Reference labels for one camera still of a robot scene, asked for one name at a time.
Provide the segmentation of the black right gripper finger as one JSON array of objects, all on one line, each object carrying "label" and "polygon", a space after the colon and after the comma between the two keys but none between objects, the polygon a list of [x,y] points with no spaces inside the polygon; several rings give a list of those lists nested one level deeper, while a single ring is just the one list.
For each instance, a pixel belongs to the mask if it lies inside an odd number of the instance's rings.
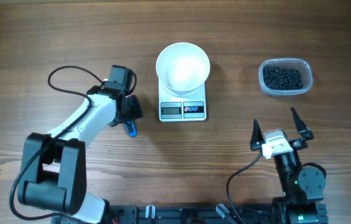
[{"label": "black right gripper finger", "polygon": [[265,143],[261,128],[258,121],[253,122],[253,132],[251,135],[250,149],[252,151],[262,150],[262,145]]},{"label": "black right gripper finger", "polygon": [[297,111],[291,107],[290,108],[294,120],[294,124],[297,129],[297,133],[301,135],[301,137],[305,140],[311,140],[314,139],[314,135],[312,131],[306,126],[306,124],[302,121],[302,119],[299,117]]}]

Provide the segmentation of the pink measuring scoop blue handle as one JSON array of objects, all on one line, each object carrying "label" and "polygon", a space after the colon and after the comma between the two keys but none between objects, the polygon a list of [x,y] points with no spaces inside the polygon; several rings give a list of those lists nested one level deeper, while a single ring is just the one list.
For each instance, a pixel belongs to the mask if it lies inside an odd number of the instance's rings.
[{"label": "pink measuring scoop blue handle", "polygon": [[126,130],[128,132],[128,134],[134,138],[138,135],[137,129],[135,127],[134,121],[128,121],[125,124]]}]

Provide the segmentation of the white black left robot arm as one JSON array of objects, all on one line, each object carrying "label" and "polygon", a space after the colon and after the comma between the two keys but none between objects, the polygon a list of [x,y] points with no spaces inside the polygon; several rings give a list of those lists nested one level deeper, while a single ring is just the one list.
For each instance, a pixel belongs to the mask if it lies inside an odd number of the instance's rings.
[{"label": "white black left robot arm", "polygon": [[60,126],[25,140],[21,170],[9,207],[20,219],[78,223],[118,223],[107,200],[87,192],[86,150],[101,130],[124,124],[137,135],[134,120],[143,112],[133,91],[136,74],[113,65],[107,80],[81,93],[82,105]]}]

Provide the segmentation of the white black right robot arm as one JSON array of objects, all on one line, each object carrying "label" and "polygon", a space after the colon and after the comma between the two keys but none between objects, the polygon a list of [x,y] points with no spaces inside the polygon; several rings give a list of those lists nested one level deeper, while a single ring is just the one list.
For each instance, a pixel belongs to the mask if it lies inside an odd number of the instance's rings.
[{"label": "white black right robot arm", "polygon": [[289,139],[282,129],[263,133],[257,120],[253,123],[250,148],[259,151],[262,157],[274,160],[284,194],[273,199],[271,222],[328,223],[326,205],[321,204],[327,172],[319,164],[301,162],[298,151],[307,148],[307,142],[314,139],[314,135],[294,108],[291,112],[300,135],[296,139]]}]

